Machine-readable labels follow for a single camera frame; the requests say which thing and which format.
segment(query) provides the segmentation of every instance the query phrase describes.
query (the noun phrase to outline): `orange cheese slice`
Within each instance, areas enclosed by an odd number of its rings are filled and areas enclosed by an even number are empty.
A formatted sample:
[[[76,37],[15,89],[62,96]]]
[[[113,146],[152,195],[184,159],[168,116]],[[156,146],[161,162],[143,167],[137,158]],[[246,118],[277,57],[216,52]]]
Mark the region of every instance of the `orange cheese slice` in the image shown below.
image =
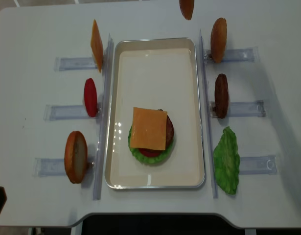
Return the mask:
[[[93,21],[91,48],[97,62],[98,70],[101,72],[103,62],[103,46],[96,20]]]
[[[167,112],[134,107],[130,148],[165,150]]]

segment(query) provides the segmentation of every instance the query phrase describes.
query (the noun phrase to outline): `burger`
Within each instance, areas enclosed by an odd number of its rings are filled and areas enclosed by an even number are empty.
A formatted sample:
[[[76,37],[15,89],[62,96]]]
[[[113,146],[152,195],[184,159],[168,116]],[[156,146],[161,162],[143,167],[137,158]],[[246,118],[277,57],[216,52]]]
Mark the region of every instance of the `burger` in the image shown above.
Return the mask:
[[[172,150],[173,139],[174,128],[167,112],[134,107],[128,144],[138,161],[143,164],[162,162]]]

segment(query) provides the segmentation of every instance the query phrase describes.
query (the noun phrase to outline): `rectangular tray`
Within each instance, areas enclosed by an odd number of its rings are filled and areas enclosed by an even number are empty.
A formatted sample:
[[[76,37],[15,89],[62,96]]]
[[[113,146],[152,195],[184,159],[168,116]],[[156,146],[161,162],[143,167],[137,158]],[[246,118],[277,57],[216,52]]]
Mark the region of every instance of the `rectangular tray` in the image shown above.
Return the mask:
[[[187,38],[123,41],[116,46],[105,178],[113,189],[196,188],[205,179],[195,44]],[[130,152],[133,107],[163,109],[174,146],[159,165]]]

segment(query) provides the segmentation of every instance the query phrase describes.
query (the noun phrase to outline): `green lettuce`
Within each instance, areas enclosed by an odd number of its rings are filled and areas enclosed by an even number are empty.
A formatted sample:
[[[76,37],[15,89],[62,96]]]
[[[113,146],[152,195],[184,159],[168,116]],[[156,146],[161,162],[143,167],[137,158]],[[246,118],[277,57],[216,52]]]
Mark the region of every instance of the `green lettuce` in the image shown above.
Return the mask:
[[[236,135],[229,126],[223,130],[223,135],[214,149],[213,163],[218,186],[226,193],[236,194],[240,157]]]
[[[130,129],[130,133],[129,133],[129,136],[128,136],[129,148],[130,148],[130,140],[131,140],[131,131],[132,131],[132,127]],[[162,151],[162,153],[160,155],[158,155],[156,157],[153,157],[153,158],[148,158],[148,157],[142,155],[138,148],[130,148],[130,151],[132,152],[132,155],[137,160],[139,160],[141,163],[150,164],[150,165],[157,164],[157,163],[162,162],[164,159],[166,159],[167,156],[169,156],[169,153],[172,149],[173,141],[174,141],[174,139],[172,140],[172,142],[168,146],[168,148],[166,148],[166,150]]]

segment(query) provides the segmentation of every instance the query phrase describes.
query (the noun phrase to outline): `metal tray rim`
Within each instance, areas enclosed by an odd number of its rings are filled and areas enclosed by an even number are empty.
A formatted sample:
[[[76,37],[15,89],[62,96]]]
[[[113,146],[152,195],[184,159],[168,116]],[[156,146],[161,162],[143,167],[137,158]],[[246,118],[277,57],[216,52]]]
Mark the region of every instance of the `metal tray rim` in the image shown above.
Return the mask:
[[[203,145],[203,129],[202,129],[202,114],[201,114],[201,108],[200,108],[200,105],[201,105],[201,102],[200,102],[200,91],[199,91],[199,77],[198,77],[198,69],[197,69],[197,54],[196,54],[196,45],[195,43],[190,39],[190,38],[187,38],[187,37],[181,37],[181,38],[162,38],[162,39],[140,39],[140,40],[123,40],[123,41],[120,41],[117,45],[116,45],[116,48],[115,48],[115,53],[116,53],[116,49],[119,45],[121,45],[122,43],[129,43],[129,42],[140,42],[140,41],[161,41],[161,40],[175,40],[175,39],[188,39],[190,40],[193,45],[194,45],[194,55],[195,55],[195,71],[196,71],[196,78],[197,78],[197,93],[198,93],[198,105],[199,105],[199,120],[200,120],[200,135],[201,135],[201,145],[202,145],[202,155],[203,155],[203,165],[204,165],[204,175],[202,177],[202,180],[197,184],[197,185],[194,185],[194,186],[120,186],[120,187],[115,187],[113,185],[110,185],[107,181],[107,178],[106,178],[106,170],[105,170],[105,167],[106,167],[106,159],[107,159],[107,155],[108,155],[108,142],[109,142],[109,130],[110,130],[110,119],[111,119],[111,107],[112,107],[112,97],[113,97],[113,86],[114,86],[114,77],[115,77],[115,65],[113,67],[113,77],[112,77],[112,80],[111,80],[111,92],[110,92],[110,104],[109,104],[109,110],[108,110],[108,132],[107,132],[107,141],[106,141],[106,145],[105,145],[105,154],[104,154],[104,158],[105,158],[105,164],[104,164],[104,171],[105,171],[105,182],[106,184],[108,185],[109,188],[112,188],[114,190],[126,190],[126,189],[194,189],[194,188],[199,188],[204,182],[205,182],[205,179],[206,179],[206,166],[205,166],[205,155],[204,155],[204,145]]]

